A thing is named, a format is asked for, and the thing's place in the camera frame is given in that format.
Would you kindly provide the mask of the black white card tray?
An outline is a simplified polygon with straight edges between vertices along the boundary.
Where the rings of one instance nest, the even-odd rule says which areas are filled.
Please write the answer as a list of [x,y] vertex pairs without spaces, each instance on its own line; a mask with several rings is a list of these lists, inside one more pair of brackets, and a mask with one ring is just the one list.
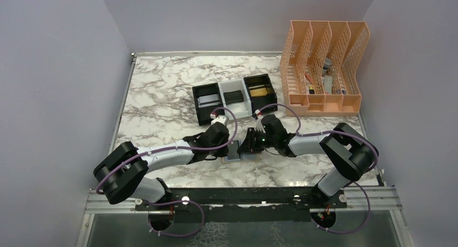
[[198,125],[209,125],[217,107],[230,109],[237,119],[251,117],[256,110],[278,102],[268,74],[248,76],[192,87]]

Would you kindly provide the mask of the orange plastic desk organizer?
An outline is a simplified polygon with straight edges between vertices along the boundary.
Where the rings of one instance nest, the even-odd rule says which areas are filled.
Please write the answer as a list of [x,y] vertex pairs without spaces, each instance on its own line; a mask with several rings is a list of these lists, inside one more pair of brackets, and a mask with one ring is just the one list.
[[362,21],[291,21],[280,60],[287,115],[357,116],[356,73],[369,38]]

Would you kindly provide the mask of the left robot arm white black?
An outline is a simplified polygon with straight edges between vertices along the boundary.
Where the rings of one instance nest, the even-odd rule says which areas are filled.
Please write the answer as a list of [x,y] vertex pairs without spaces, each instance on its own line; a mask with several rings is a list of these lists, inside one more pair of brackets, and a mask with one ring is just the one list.
[[166,184],[160,178],[145,179],[145,175],[169,166],[207,161],[210,156],[223,157],[234,138],[225,124],[216,122],[204,132],[168,145],[138,148],[124,142],[95,167],[96,193],[105,195],[110,204],[135,197],[164,209],[170,202]]

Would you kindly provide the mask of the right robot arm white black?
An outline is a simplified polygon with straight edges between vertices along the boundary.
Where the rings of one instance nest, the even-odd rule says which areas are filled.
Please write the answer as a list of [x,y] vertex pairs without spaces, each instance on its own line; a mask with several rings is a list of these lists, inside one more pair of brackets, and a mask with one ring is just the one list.
[[312,202],[320,208],[331,203],[339,190],[373,169],[379,158],[376,147],[347,123],[339,123],[332,130],[302,135],[288,132],[275,115],[263,117],[258,124],[260,128],[248,129],[238,154],[259,154],[274,148],[283,157],[324,154],[330,159],[333,169],[316,183],[311,194]]

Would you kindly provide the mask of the silver card in tray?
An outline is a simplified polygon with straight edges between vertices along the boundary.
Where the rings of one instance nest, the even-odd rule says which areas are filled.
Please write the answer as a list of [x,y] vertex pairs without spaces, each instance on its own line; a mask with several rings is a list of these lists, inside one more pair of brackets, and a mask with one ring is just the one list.
[[197,98],[197,103],[198,103],[198,108],[219,105],[220,97],[218,94],[200,96]]

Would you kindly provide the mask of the black card in tray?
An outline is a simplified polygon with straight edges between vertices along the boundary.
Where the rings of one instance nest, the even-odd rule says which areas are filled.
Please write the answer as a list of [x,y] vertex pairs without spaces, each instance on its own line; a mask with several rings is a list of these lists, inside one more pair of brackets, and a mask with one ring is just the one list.
[[241,90],[224,92],[223,97],[224,97],[226,105],[234,104],[234,103],[241,103],[244,101],[244,95]]

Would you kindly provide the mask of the gold card in tray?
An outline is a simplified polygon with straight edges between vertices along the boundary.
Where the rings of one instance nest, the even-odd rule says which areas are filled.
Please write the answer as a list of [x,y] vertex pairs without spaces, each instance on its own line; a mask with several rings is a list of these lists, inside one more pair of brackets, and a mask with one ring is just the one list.
[[264,97],[268,95],[268,90],[266,88],[257,88],[250,90],[251,97]]

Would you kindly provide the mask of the grey tape roll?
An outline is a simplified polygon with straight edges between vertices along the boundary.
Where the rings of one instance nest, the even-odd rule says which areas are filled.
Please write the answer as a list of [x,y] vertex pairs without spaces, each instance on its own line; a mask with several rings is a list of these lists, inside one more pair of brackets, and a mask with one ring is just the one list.
[[332,61],[326,57],[321,74],[324,76],[327,73],[327,71],[330,69],[331,66],[332,66]]

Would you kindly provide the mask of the black metal base rail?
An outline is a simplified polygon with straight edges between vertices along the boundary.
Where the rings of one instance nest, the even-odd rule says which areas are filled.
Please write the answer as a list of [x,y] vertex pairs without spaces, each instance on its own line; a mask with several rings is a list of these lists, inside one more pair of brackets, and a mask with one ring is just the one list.
[[91,192],[85,213],[89,215],[148,215],[153,221],[205,222],[308,222],[312,213],[329,210],[402,210],[393,186],[350,186],[322,200],[307,187],[270,188],[173,188],[172,197],[156,207],[128,198],[110,204],[105,196]]

